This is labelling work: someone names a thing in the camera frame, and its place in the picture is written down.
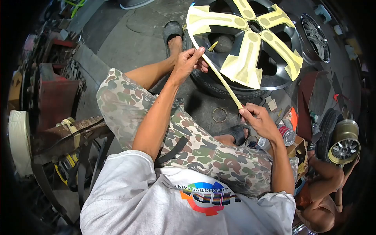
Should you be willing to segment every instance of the camo shorts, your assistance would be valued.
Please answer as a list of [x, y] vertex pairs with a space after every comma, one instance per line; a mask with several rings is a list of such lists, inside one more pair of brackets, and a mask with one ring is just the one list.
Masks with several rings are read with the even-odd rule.
[[[110, 69], [97, 92], [97, 102], [108, 127], [122, 149], [130, 150], [138, 126], [157, 96], [150, 94], [117, 69]], [[185, 136], [183, 150], [163, 164], [188, 168], [227, 184], [235, 193], [260, 197], [270, 192], [272, 157], [263, 150], [232, 147], [215, 140], [184, 111], [176, 99], [160, 156], [168, 153]], [[290, 159], [296, 178], [298, 158]]]

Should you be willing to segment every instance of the finger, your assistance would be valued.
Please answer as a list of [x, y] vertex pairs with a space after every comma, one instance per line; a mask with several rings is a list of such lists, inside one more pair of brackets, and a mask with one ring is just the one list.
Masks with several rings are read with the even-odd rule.
[[208, 68], [202, 66], [202, 64], [197, 64], [197, 65], [194, 66], [194, 68], [199, 69], [204, 73], [207, 73], [209, 71]]
[[202, 57], [199, 59], [199, 63], [202, 64], [202, 66], [204, 66], [205, 68], [209, 68], [209, 65]]
[[196, 51], [196, 48], [191, 48], [191, 49], [186, 50], [185, 52], [182, 52], [182, 54], [184, 55], [185, 58], [189, 59], [194, 54], [195, 51]]
[[196, 62], [201, 58], [201, 56], [205, 53], [205, 48], [200, 47], [198, 50], [194, 52], [192, 57], [189, 59], [189, 61], [193, 64], [196, 64]]
[[202, 72], [204, 72], [204, 73], [209, 72], [209, 69], [206, 68], [206, 67], [203, 67], [203, 66], [201, 66], [200, 70], [201, 70]]
[[256, 118], [247, 110], [247, 109], [240, 109], [239, 113], [252, 125], [257, 120]]
[[259, 115], [262, 112], [264, 107], [261, 107], [252, 103], [246, 103], [246, 106], [244, 108], [247, 109], [251, 113]]

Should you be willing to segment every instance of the bare foot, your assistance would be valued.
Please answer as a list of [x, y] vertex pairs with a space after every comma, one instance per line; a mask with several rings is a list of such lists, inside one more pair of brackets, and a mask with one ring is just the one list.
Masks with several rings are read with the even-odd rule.
[[[243, 131], [244, 131], [244, 137], [246, 139], [248, 137], [248, 129], [243, 128]], [[235, 138], [232, 135], [230, 135], [230, 134], [227, 134], [227, 135], [217, 135], [217, 136], [214, 136], [213, 138], [216, 139], [216, 140], [218, 140], [222, 144], [227, 144], [227, 145], [230, 145], [230, 146], [236, 146], [234, 144]]]
[[180, 36], [176, 36], [172, 38], [170, 41], [168, 41], [168, 47], [170, 48], [170, 52], [171, 52], [170, 58], [176, 61], [177, 56], [180, 54], [180, 52], [183, 51], [182, 38]]

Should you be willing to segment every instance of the sitting person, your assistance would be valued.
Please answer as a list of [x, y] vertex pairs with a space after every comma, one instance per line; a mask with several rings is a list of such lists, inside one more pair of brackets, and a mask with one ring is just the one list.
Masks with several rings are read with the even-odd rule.
[[[301, 221], [312, 231], [322, 233], [343, 224], [351, 211], [351, 205], [342, 206], [342, 187], [359, 162], [353, 161], [351, 169], [346, 173], [329, 162], [316, 158], [315, 151], [308, 151], [308, 164], [319, 174], [312, 183], [306, 183], [295, 196], [296, 213]], [[335, 200], [330, 194], [335, 192]]]
[[[239, 113], [269, 139], [273, 157], [239, 147], [246, 125], [213, 137], [197, 125], [175, 95], [193, 69], [208, 72], [205, 48], [182, 52], [181, 26], [165, 28], [166, 60], [125, 74], [110, 69], [97, 92], [124, 152], [108, 156], [82, 208], [82, 233], [291, 234], [298, 159], [288, 158], [264, 107], [247, 103]], [[147, 91], [170, 72], [158, 96]]]

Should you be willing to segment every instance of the black tire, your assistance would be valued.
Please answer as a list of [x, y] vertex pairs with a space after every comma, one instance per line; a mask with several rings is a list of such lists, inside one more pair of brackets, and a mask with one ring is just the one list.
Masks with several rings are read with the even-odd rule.
[[[186, 31], [183, 37], [183, 50], [187, 50], [193, 47], [192, 41]], [[213, 70], [209, 68], [208, 73], [203, 73], [200, 70], [193, 70], [191, 73], [192, 80], [199, 86], [202, 87], [205, 91], [209, 94], [218, 97], [218, 98], [230, 98], [230, 94], [227, 92], [226, 88], [220, 84], [220, 82], [215, 81], [215, 79], [219, 80], [217, 76], [214, 74]], [[265, 94], [267, 91], [264, 90], [256, 90], [249, 88], [247, 89], [244, 87], [242, 90], [232, 89], [238, 99], [240, 100], [250, 100], [253, 98], [257, 98]]]
[[316, 143], [316, 156], [325, 162], [331, 162], [328, 151], [332, 142], [332, 134], [335, 125], [343, 120], [342, 114], [335, 109], [328, 109], [320, 123], [320, 131], [323, 132], [321, 138]]

